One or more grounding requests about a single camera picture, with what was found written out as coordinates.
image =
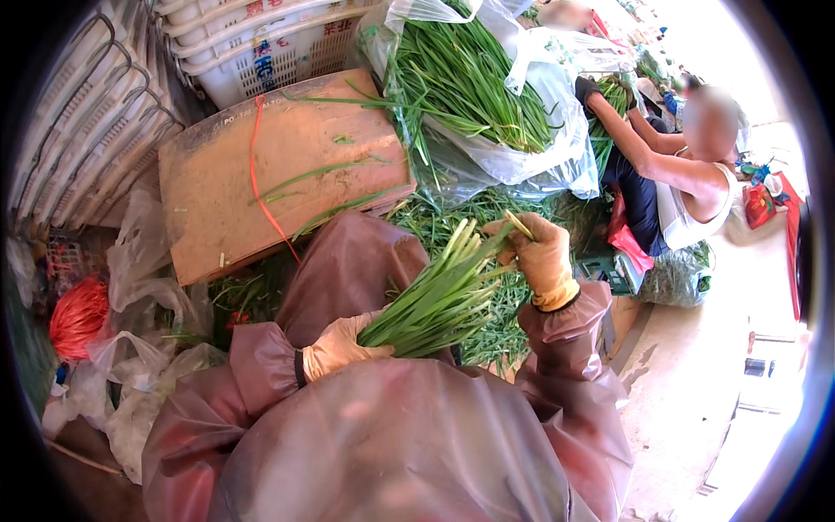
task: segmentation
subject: red string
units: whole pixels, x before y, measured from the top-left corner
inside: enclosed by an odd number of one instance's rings
[[[89,359],[85,345],[99,333],[107,318],[107,290],[107,285],[93,274],[58,299],[49,321],[49,338],[59,357]]]
[[[281,234],[281,239],[290,247],[290,251],[293,253],[293,257],[296,258],[296,262],[301,264],[301,260],[299,259],[298,254],[296,251],[293,250],[293,245],[290,244],[290,241],[287,240],[287,236],[284,235],[284,231],[278,226],[276,223],[275,218],[272,217],[272,214],[266,209],[266,205],[264,202],[261,201],[261,196],[258,194],[258,184],[256,183],[256,157],[255,157],[255,148],[256,148],[256,136],[258,135],[258,127],[261,126],[261,108],[264,107],[264,94],[259,94],[256,96],[256,107],[258,108],[258,115],[256,116],[256,129],[252,132],[252,141],[250,142],[250,179],[252,179],[252,189],[256,193],[256,200],[258,200],[258,205],[264,211],[264,215],[266,215],[266,219],[270,220],[270,223],[276,228],[279,234]]]

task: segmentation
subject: vegetable vendor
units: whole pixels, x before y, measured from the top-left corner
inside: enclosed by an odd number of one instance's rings
[[[519,214],[510,233],[534,297],[532,353],[508,383],[479,367],[357,345],[429,259],[418,239],[354,210],[317,233],[275,322],[235,327],[223,367],[177,383],[143,453],[156,520],[603,520],[632,459],[626,399],[595,350],[608,284],[577,282],[569,234]],[[484,226],[498,234],[506,222]]]
[[[687,101],[684,132],[664,134],[626,93],[629,123],[595,82],[577,78],[577,98],[615,142],[602,180],[620,186],[638,244],[660,256],[713,235],[731,212],[735,163],[747,151],[744,113],[729,94],[705,85]]]

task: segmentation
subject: plastic crate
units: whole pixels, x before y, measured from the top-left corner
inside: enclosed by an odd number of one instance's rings
[[[148,66],[149,70],[157,72],[155,77],[159,78],[159,83],[166,85],[168,75],[160,49],[149,50]],[[129,125],[122,129],[117,141],[109,144],[104,154],[96,156],[97,159],[89,165],[88,175],[79,176],[72,193],[64,196],[58,204],[53,215],[53,226],[63,226],[70,222],[76,210],[79,210],[79,213],[72,219],[73,228],[81,226],[85,217],[87,220],[92,219],[95,206],[103,204],[123,178],[130,177],[130,173],[135,169],[144,170],[149,160],[156,159],[157,148],[167,138],[184,128],[182,124],[177,123],[176,111],[166,112],[156,101],[153,97],[146,96],[143,107],[139,110],[139,117],[132,119]],[[169,95],[163,94],[160,101],[162,105],[167,105]]]
[[[629,256],[608,244],[587,249],[574,266],[586,279],[607,281],[613,296],[634,296],[644,282],[644,275],[635,271]]]
[[[82,27],[53,74],[53,84],[44,90],[39,104],[46,108],[43,118],[28,132],[30,144],[39,145],[28,168],[17,171],[16,193],[9,201],[17,208],[18,224],[31,216],[38,224],[60,226],[77,209],[87,210],[91,201],[106,200],[109,195],[96,197],[95,189],[118,186],[130,176],[135,168],[127,159],[139,161],[155,151],[174,123],[179,130],[185,127],[170,108],[167,73],[150,12],[144,3],[116,3],[121,10],[108,11],[108,3],[103,3],[102,12],[90,19],[92,25]],[[112,32],[96,28],[107,27],[101,23],[105,13],[118,17],[108,18]],[[113,40],[114,34],[122,39]],[[83,57],[91,65],[79,73],[68,63],[78,63],[84,52],[94,55]],[[79,86],[67,80],[68,75],[83,82]],[[59,106],[66,99],[72,110]]]
[[[239,23],[235,21],[235,16],[239,17],[240,14],[230,13],[212,20],[202,26],[201,29],[196,30],[193,38],[190,38],[190,40],[194,40],[193,43],[179,45],[172,42],[170,45],[171,53],[175,57],[183,59],[186,63],[193,65],[206,63],[213,58],[221,58],[230,49],[246,46],[248,43],[260,42],[263,35],[272,33],[279,28],[303,23],[313,18],[344,13],[358,8],[367,8],[362,14],[354,15],[362,16],[379,2],[380,0],[341,0],[340,2],[333,2],[333,0],[295,0],[287,5],[282,4],[280,8],[260,13],[251,18],[244,18]]]
[[[102,19],[123,18],[125,5],[117,13],[108,7],[104,4],[100,14],[84,23],[47,81],[16,162],[16,175],[8,199],[9,210],[22,197],[27,173],[38,165],[73,115],[86,108],[85,102],[96,100],[100,93],[95,88],[104,87],[104,79],[117,56],[117,50],[110,48],[111,37],[121,41],[126,36],[121,24],[111,23],[114,28],[111,33]]]
[[[183,64],[218,109],[258,94],[345,68],[357,21],[370,8],[314,18],[265,34],[255,48],[238,46],[199,66]]]
[[[184,7],[165,15],[168,23],[163,25],[162,30],[185,47],[201,43],[209,36],[246,20],[269,17],[272,11],[288,13],[291,12],[288,9],[299,4],[299,8],[311,8],[333,2],[335,0],[191,0]],[[154,9],[157,12],[168,11],[164,4],[158,4]]]

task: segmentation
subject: red twine bundle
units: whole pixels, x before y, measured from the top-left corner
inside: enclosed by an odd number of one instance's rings
[[[96,275],[85,277],[58,299],[49,321],[49,338],[64,360],[89,359],[85,345],[99,333],[107,317],[107,285]]]

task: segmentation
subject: brown plastic poncho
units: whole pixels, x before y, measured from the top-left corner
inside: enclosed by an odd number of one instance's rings
[[[595,353],[611,302],[519,324],[534,354],[509,384],[432,359],[354,362],[300,389],[297,348],[382,308],[428,262],[414,236],[343,212],[311,244],[276,323],[235,328],[223,367],[181,379],[143,454],[151,520],[603,520],[631,456],[625,398]]]

